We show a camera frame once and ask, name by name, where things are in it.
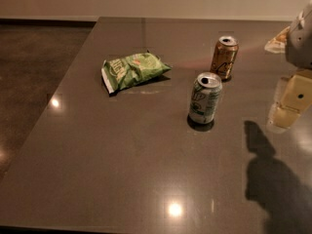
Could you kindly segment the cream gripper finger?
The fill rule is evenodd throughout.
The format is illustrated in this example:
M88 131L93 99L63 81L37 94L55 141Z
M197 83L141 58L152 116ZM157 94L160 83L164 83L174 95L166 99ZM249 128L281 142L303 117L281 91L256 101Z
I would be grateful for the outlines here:
M284 54L286 52L289 31L289 26L280 31L266 43L264 50L272 54Z
M276 134L284 133L311 104L311 69L298 69L290 77L281 77L268 115L268 130Z

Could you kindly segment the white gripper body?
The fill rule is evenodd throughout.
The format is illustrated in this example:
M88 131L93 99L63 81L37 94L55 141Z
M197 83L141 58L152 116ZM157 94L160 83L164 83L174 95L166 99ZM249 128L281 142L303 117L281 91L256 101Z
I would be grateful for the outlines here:
M290 25L286 60L299 68L312 68L312 0Z

